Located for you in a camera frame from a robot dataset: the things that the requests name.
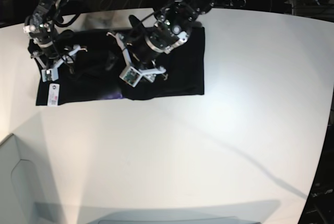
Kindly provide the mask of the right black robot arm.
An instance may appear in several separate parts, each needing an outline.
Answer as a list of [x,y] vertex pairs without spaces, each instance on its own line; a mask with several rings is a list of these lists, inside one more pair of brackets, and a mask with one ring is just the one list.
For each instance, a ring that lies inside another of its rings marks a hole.
[[86,47],[73,45],[59,50],[56,41],[60,36],[56,27],[67,28],[79,17],[77,13],[69,22],[64,23],[61,9],[69,0],[40,0],[33,13],[25,19],[23,31],[29,37],[29,52],[40,67],[43,82],[59,79],[58,69],[66,65],[74,71],[76,54],[86,51]]

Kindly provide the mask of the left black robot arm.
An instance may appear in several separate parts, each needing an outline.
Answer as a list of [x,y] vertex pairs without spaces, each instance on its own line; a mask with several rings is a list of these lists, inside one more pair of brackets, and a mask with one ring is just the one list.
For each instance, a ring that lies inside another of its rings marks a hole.
[[131,30],[127,34],[111,32],[122,50],[125,68],[120,79],[136,87],[142,78],[153,83],[166,69],[156,65],[162,54],[170,54],[190,38],[192,27],[199,15],[206,14],[215,0],[169,0],[152,12],[156,21],[151,28],[144,26],[145,18],[129,16]]

